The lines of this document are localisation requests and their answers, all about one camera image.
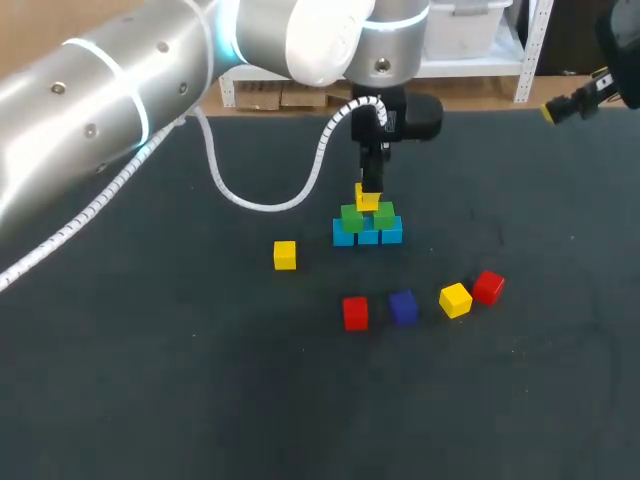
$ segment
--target block tower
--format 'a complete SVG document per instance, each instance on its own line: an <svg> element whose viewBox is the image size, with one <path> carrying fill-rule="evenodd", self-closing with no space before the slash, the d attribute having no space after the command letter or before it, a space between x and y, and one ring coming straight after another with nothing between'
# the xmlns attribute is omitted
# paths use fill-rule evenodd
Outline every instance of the block tower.
<svg viewBox="0 0 640 480"><path fill-rule="evenodd" d="M381 202L380 193L363 193L355 185L355 204L343 205L333 220L333 246L391 245L402 243L402 218L392 202Z"/></svg>

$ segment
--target red cube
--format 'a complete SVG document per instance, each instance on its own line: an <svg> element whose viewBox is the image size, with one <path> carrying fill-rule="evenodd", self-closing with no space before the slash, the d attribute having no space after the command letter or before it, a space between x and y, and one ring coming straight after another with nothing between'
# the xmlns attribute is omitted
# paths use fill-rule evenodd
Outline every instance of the red cube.
<svg viewBox="0 0 640 480"><path fill-rule="evenodd" d="M366 297L352 297L342 300L344 328L348 332L369 328L369 307Z"/></svg>
<svg viewBox="0 0 640 480"><path fill-rule="evenodd" d="M495 305L502 294L504 278L491 272L484 272L473 286L473 299L485 305Z"/></svg>

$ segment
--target blue cube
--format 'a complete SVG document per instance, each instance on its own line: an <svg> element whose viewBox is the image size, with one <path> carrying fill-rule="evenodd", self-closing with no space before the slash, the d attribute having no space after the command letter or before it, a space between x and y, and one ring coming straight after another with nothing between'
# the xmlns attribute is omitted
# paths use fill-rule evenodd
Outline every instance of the blue cube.
<svg viewBox="0 0 640 480"><path fill-rule="evenodd" d="M373 228L373 220L370 217L364 219L364 230L358 234L358 245L378 245L378 230Z"/></svg>
<svg viewBox="0 0 640 480"><path fill-rule="evenodd" d="M418 303L410 290L390 295L389 305L398 325L413 325L418 322Z"/></svg>
<svg viewBox="0 0 640 480"><path fill-rule="evenodd" d="M382 244L392 245L402 243L402 218L396 216L393 227L389 230L382 230Z"/></svg>
<svg viewBox="0 0 640 480"><path fill-rule="evenodd" d="M333 219L333 246L353 247L356 243L356 236L353 233L346 233L342 228L342 220Z"/></svg>

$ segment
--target green cube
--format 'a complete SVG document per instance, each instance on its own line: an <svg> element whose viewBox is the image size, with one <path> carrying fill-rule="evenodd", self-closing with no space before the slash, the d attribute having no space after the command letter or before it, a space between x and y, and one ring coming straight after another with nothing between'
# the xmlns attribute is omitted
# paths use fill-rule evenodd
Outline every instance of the green cube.
<svg viewBox="0 0 640 480"><path fill-rule="evenodd" d="M389 230L393 228L396 212L392 202L380 202L378 210L373 212L373 228L375 230Z"/></svg>
<svg viewBox="0 0 640 480"><path fill-rule="evenodd" d="M364 231L364 216L355 205L341 207L342 229L345 233L360 233Z"/></svg>

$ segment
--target cube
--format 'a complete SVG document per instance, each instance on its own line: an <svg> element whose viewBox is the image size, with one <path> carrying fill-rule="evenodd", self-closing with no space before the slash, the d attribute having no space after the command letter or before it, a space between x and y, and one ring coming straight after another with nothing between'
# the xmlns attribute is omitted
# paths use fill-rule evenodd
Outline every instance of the cube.
<svg viewBox="0 0 640 480"><path fill-rule="evenodd" d="M500 298L504 288L504 278L493 272L483 272L473 286L473 299L484 305L492 306Z"/></svg>
<svg viewBox="0 0 640 480"><path fill-rule="evenodd" d="M382 244L393 245L402 243L402 218L396 216L393 227L388 230L382 230Z"/></svg>
<svg viewBox="0 0 640 480"><path fill-rule="evenodd" d="M364 230L364 215L355 205L343 205L340 208L342 230L345 233L360 233Z"/></svg>
<svg viewBox="0 0 640 480"><path fill-rule="evenodd" d="M353 233L346 233L342 228L342 220L333 219L333 246L353 247L356 244L356 236Z"/></svg>
<svg viewBox="0 0 640 480"><path fill-rule="evenodd" d="M391 313L398 325L413 325L418 322L418 303L410 290L389 296Z"/></svg>
<svg viewBox="0 0 640 480"><path fill-rule="evenodd" d="M273 242L273 263L276 270L295 270L296 242Z"/></svg>
<svg viewBox="0 0 640 480"><path fill-rule="evenodd" d="M356 209L359 212L375 212L378 210L382 193L363 193L362 184L356 183Z"/></svg>
<svg viewBox="0 0 640 480"><path fill-rule="evenodd" d="M461 283L442 289L440 292L440 306L449 318L457 318L469 313L473 298Z"/></svg>
<svg viewBox="0 0 640 480"><path fill-rule="evenodd" d="M380 233L373 228L373 220L364 219L364 230L358 234L358 245L377 245Z"/></svg>
<svg viewBox="0 0 640 480"><path fill-rule="evenodd" d="M396 221L396 213L392 202L380 202L378 210L373 212L373 228L376 230L388 230L393 228Z"/></svg>
<svg viewBox="0 0 640 480"><path fill-rule="evenodd" d="M357 332L369 328L369 307L366 297L352 297L342 300L344 328Z"/></svg>

